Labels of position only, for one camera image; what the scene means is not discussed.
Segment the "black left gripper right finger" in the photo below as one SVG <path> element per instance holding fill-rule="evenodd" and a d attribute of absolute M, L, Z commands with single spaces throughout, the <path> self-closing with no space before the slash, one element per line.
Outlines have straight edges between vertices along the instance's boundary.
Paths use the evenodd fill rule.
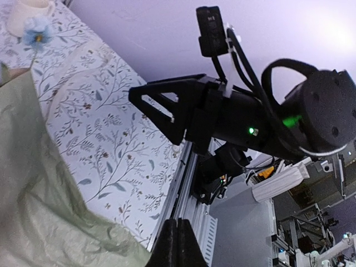
<path fill-rule="evenodd" d="M 189 220 L 178 219 L 177 233 L 177 265 L 207 267 Z"/>

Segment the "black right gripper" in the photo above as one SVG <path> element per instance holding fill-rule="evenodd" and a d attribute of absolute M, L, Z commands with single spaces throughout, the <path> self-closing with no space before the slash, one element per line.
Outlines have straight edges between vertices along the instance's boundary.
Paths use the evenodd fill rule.
<path fill-rule="evenodd" d="M 204 76 L 193 89 L 193 108 L 185 138 L 196 152 L 212 138 L 241 150 L 282 159 L 325 157 L 355 139 L 355 83 L 346 71 L 316 71 L 293 88 L 275 109 L 248 92 L 224 95 L 221 82 Z"/>

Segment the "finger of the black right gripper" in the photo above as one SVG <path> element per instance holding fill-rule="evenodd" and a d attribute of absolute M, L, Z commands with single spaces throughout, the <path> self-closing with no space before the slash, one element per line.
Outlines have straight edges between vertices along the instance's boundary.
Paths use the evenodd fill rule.
<path fill-rule="evenodd" d="M 195 99 L 164 94 L 142 95 L 143 113 L 174 145 L 185 138 L 192 123 Z"/>
<path fill-rule="evenodd" d="M 186 122 L 189 109 L 199 99 L 199 83 L 206 77 L 206 74 L 198 74 L 149 82 L 130 88 L 128 99 L 152 122 Z M 144 96 L 165 108 L 171 116 L 145 101 Z"/>

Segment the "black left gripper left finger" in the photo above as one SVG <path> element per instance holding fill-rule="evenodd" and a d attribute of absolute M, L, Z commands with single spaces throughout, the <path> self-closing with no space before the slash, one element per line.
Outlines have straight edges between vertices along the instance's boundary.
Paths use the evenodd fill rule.
<path fill-rule="evenodd" d="M 146 267 L 178 266 L 177 222 L 168 219 L 164 222 Z"/>

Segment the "green wrapping paper sheet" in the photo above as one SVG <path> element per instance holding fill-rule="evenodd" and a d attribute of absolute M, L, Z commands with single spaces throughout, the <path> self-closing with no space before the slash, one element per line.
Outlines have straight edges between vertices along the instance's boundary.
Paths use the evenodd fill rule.
<path fill-rule="evenodd" d="M 89 211 L 52 142 L 31 72 L 1 87 L 1 265 L 144 266 L 150 253 Z"/>

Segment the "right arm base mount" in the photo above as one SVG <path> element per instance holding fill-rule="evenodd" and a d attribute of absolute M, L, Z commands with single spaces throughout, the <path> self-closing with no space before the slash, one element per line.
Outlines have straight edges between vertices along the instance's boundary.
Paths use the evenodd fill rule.
<path fill-rule="evenodd" d="M 231 179 L 241 175 L 252 161 L 239 146 L 225 143 L 215 150 L 199 156 L 191 193 L 203 204 L 210 205 L 213 200 L 231 183 Z"/>

